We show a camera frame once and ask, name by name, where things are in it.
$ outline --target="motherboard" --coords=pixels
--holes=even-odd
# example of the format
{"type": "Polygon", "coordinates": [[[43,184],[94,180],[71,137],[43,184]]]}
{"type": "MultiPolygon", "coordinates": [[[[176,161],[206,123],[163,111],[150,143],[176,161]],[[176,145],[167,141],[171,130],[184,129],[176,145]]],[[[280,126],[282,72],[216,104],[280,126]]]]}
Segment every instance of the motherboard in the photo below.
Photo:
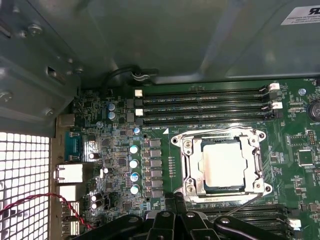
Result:
{"type": "Polygon", "coordinates": [[[143,217],[181,192],[209,220],[256,198],[234,217],[320,238],[319,79],[87,90],[71,107],[64,158],[88,176],[74,199],[86,221],[143,217]]]}

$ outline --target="sticker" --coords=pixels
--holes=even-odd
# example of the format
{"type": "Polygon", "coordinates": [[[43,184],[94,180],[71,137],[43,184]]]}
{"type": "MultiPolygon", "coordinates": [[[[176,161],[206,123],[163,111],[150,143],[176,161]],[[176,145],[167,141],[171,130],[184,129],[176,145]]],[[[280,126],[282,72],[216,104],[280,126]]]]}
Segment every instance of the sticker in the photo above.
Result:
{"type": "Polygon", "coordinates": [[[320,23],[320,5],[299,6],[292,10],[281,25],[320,23]]]}

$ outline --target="black cable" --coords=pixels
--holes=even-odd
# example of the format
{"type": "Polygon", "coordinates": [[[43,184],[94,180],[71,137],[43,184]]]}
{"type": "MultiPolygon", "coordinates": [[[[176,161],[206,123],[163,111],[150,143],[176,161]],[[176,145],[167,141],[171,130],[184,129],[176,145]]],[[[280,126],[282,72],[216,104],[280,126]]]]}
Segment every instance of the black cable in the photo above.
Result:
{"type": "Polygon", "coordinates": [[[117,75],[124,74],[124,73],[134,73],[136,75],[139,75],[141,74],[141,72],[142,72],[141,68],[137,65],[127,65],[127,66],[120,67],[117,70],[108,72],[106,74],[101,84],[101,87],[105,88],[107,86],[108,81],[117,75]]]}

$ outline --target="cpu socket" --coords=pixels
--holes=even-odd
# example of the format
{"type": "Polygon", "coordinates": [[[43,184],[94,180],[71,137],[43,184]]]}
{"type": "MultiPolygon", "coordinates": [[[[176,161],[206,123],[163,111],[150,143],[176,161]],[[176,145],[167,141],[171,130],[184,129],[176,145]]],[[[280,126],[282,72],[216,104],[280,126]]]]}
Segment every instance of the cpu socket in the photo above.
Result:
{"type": "Polygon", "coordinates": [[[180,147],[182,192],[192,203],[249,201],[272,192],[264,182],[263,131],[233,126],[186,131],[171,138],[180,147]]]}

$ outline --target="mesh grid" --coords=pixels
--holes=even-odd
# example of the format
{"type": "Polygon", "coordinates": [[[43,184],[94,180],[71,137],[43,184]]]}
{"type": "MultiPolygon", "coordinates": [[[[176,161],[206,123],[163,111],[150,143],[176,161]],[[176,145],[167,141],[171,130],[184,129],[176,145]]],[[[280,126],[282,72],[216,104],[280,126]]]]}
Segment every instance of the mesh grid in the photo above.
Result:
{"type": "MultiPolygon", "coordinates": [[[[0,132],[0,208],[49,192],[48,137],[0,132]]],[[[1,240],[48,239],[49,199],[38,197],[0,216],[1,240]]]]}

